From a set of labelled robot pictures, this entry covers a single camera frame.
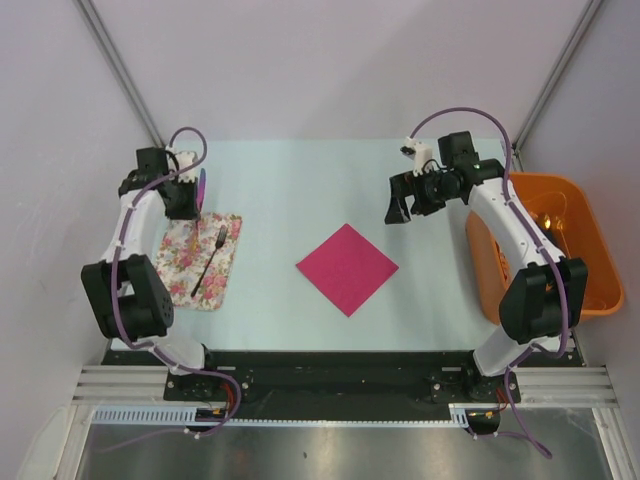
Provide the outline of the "black fork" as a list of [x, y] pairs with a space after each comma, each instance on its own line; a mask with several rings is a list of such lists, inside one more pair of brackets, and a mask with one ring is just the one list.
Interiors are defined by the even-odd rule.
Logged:
[[215, 256], [215, 254], [223, 247], [226, 238], [228, 235], [228, 227], [226, 225], [222, 226], [217, 234], [215, 243], [214, 243], [214, 248], [213, 251], [211, 252], [211, 254], [209, 255], [209, 258], [200, 274], [200, 276], [198, 277], [198, 280], [196, 282], [196, 284], [194, 285], [193, 289], [190, 292], [190, 297], [194, 298], [204, 280], [204, 277], [206, 275], [206, 272], [209, 268], [209, 266], [211, 265], [213, 258]]

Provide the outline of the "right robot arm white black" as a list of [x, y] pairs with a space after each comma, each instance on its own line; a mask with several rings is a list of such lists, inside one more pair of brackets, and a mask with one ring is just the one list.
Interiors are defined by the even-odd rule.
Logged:
[[556, 337], [554, 357], [564, 353], [570, 330], [579, 322], [588, 270], [568, 258], [542, 232], [516, 194], [506, 168], [480, 159], [468, 132], [429, 145], [408, 137], [401, 148], [413, 161], [410, 171], [390, 177], [388, 225], [428, 216], [461, 200], [489, 229], [510, 268], [511, 282], [499, 302], [499, 328], [472, 353], [475, 367], [461, 376], [463, 393], [484, 401], [497, 389], [499, 374], [515, 367], [547, 338]]

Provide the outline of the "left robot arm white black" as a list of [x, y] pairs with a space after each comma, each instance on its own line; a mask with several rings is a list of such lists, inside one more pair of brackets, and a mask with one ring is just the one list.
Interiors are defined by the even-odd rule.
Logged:
[[165, 219], [199, 218], [201, 159], [193, 151], [149, 147], [136, 151], [136, 161], [118, 188], [114, 235], [101, 259], [82, 268], [81, 281], [104, 337], [187, 375], [187, 389], [207, 400], [219, 392], [221, 376], [205, 365], [204, 345], [171, 332], [174, 303], [151, 260]]

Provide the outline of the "pink paper napkin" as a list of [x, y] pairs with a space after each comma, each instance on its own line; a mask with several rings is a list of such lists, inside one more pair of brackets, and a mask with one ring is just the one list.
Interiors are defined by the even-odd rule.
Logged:
[[341, 226], [296, 267], [346, 317], [399, 269], [349, 224]]

